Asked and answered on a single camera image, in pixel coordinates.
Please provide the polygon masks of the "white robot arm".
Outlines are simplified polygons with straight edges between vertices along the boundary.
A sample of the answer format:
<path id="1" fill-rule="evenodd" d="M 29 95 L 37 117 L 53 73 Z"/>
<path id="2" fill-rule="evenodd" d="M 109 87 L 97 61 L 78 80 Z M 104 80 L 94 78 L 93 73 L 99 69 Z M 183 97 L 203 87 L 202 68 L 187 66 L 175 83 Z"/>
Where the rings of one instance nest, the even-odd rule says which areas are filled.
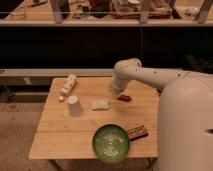
<path id="1" fill-rule="evenodd" d="M 213 74 L 146 68 L 132 58 L 114 65 L 110 91 L 132 80 L 160 91 L 158 171 L 213 171 Z"/>

